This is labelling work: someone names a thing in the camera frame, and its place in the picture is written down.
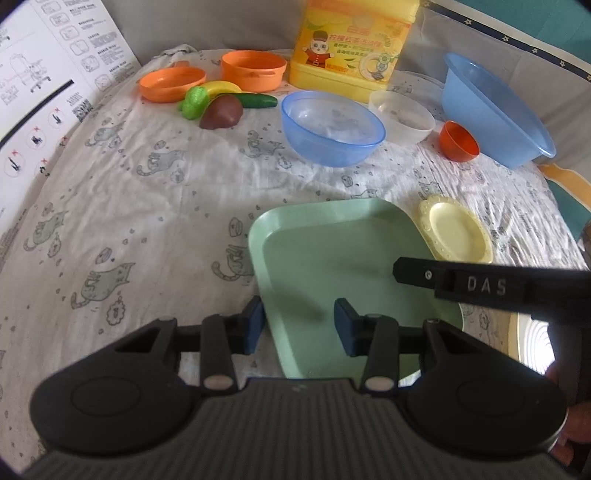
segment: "plastic toy vegetable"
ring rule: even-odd
[[[183,112],[183,117],[187,120],[195,120],[203,115],[209,102],[209,95],[204,87],[192,87],[177,108]]]
[[[243,112],[244,108],[236,97],[220,95],[209,104],[201,117],[199,126],[206,130],[230,128],[240,121]]]
[[[271,108],[277,106],[277,99],[264,93],[232,93],[244,108]]]
[[[224,80],[214,80],[213,82],[206,82],[202,85],[207,90],[209,99],[213,100],[218,95],[223,93],[241,93],[240,87],[232,82]]]

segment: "yellow plastic jug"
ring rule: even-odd
[[[368,103],[385,90],[419,0],[308,0],[290,83]]]

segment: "white plastic bowl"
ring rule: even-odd
[[[386,128],[386,140],[414,145],[425,140],[435,128],[433,115],[420,103],[396,92],[372,92],[369,110]]]

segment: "yellow toy plate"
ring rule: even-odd
[[[418,228],[438,260],[491,263],[491,237],[457,200],[434,195],[419,204]]]

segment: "orange toy pot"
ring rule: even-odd
[[[452,121],[443,125],[439,134],[439,146],[447,158],[458,163],[474,160],[480,154],[480,147],[472,134]]]
[[[287,68],[284,58],[267,51],[237,50],[222,57],[222,80],[245,92],[270,92],[281,84]]]
[[[154,103],[174,103],[184,99],[190,88],[206,80],[205,72],[190,67],[187,61],[178,61],[173,67],[156,70],[139,80],[142,97]]]

